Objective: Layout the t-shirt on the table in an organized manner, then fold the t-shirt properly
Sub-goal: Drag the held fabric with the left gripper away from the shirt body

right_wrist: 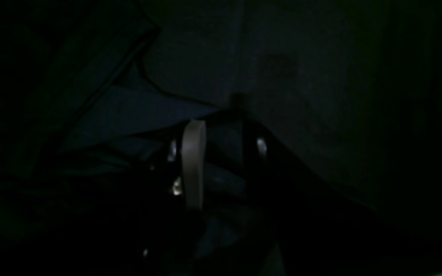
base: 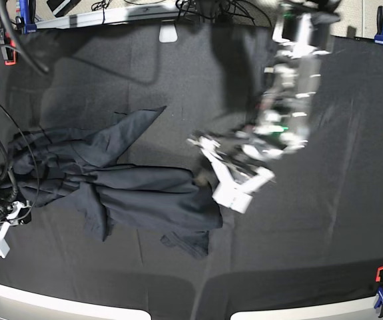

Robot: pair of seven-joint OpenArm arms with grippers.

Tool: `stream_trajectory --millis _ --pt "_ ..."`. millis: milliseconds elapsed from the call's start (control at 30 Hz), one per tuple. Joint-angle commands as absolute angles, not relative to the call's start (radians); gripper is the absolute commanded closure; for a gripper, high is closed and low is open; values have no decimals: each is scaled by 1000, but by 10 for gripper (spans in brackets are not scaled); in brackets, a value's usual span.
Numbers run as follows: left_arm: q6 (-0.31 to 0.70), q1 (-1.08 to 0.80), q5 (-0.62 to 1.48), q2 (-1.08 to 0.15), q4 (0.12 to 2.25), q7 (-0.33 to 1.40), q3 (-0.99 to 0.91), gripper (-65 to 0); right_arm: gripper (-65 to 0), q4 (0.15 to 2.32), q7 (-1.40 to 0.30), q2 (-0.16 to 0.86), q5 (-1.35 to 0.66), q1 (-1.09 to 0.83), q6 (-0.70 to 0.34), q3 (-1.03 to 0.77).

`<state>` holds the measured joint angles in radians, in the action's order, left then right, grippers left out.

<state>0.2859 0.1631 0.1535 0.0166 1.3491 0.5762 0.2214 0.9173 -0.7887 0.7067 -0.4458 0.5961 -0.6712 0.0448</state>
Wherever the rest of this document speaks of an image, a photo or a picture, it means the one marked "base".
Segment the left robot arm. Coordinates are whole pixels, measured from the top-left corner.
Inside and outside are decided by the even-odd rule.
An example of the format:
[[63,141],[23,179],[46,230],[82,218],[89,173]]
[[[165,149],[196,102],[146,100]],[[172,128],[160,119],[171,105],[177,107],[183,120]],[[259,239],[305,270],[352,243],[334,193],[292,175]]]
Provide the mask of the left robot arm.
[[255,119],[225,135],[200,133],[190,141],[219,181],[244,183],[268,173],[267,164],[306,147],[312,100],[320,84],[321,56],[332,52],[331,26],[339,1],[280,1],[272,40],[277,44],[272,84]]

